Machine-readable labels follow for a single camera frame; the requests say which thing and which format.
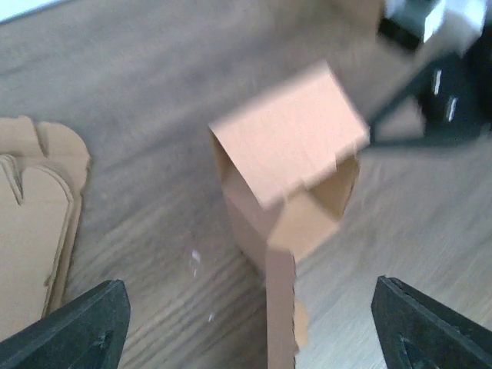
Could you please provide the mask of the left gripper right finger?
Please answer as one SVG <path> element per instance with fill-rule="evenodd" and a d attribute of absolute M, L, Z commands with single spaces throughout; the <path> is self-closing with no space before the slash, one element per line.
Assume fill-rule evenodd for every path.
<path fill-rule="evenodd" d="M 491 331 L 397 278 L 377 278 L 371 312 L 388 368 L 490 368 Z"/>

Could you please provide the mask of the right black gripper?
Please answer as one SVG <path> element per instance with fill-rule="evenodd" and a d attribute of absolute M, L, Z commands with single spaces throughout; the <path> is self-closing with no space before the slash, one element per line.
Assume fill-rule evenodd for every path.
<path fill-rule="evenodd" d="M 423 133 L 390 139 L 382 129 L 404 101 L 416 104 Z M 371 146 L 450 148 L 476 141 L 491 131 L 491 35 L 482 34 L 459 55 L 430 61 L 398 89 L 370 119 Z"/>

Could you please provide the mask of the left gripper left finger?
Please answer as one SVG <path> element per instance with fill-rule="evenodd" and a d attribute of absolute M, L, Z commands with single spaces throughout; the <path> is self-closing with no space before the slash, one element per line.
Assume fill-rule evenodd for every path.
<path fill-rule="evenodd" d="M 117 368 L 131 305 L 107 280 L 1 342 L 2 368 Z"/>

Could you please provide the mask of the brown cardboard box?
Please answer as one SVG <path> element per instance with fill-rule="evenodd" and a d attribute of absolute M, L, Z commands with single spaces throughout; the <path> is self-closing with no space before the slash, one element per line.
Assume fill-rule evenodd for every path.
<path fill-rule="evenodd" d="M 321 61 L 209 132 L 235 240 L 265 277 L 268 366 L 293 368 L 308 333 L 297 265 L 338 230 L 368 127 Z"/>

